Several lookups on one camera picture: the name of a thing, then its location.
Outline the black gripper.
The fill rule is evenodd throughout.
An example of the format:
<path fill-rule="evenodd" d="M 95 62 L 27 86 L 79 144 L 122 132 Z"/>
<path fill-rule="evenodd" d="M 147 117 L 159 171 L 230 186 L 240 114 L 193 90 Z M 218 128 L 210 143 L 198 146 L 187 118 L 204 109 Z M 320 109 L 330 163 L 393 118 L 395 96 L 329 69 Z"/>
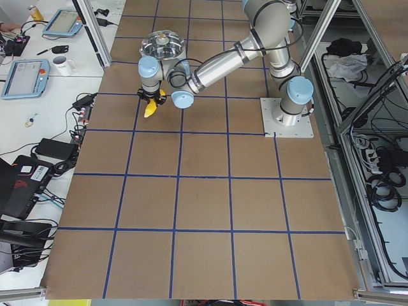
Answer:
<path fill-rule="evenodd" d="M 150 109 L 150 101 L 152 100 L 152 109 L 155 112 L 158 105 L 163 105 L 166 102 L 166 93 L 162 89 L 155 92 L 147 92 L 143 88 L 138 89 L 137 95 L 146 101 L 145 109 Z"/>

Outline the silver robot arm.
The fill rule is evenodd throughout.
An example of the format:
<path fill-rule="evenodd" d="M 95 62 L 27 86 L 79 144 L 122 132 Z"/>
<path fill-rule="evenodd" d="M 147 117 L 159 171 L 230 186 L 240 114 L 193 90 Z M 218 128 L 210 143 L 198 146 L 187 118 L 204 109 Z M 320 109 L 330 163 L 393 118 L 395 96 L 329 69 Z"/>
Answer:
<path fill-rule="evenodd" d="M 195 95 L 228 76 L 257 57 L 267 57 L 270 76 L 282 99 L 273 109 L 275 122 L 294 126 L 311 100 L 314 87 L 301 75 L 299 65 L 289 54 L 288 32 L 295 19 L 294 1 L 243 1 L 244 13 L 250 23 L 249 34 L 233 46 L 190 68 L 186 43 L 171 30 L 150 33 L 142 41 L 138 73 L 142 82 L 137 95 L 147 102 L 145 117 L 150 117 L 159 105 L 166 102 L 161 82 L 171 88 L 171 98 L 177 108 L 188 108 Z"/>

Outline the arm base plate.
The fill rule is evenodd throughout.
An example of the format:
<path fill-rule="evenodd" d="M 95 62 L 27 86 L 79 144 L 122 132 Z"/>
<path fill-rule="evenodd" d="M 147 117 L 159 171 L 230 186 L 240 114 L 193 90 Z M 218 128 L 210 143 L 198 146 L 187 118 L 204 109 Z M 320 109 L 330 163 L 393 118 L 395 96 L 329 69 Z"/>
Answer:
<path fill-rule="evenodd" d="M 277 138 L 313 138 L 314 133 L 307 106 L 297 115 L 289 115 L 281 109 L 281 98 L 261 98 L 264 134 Z"/>

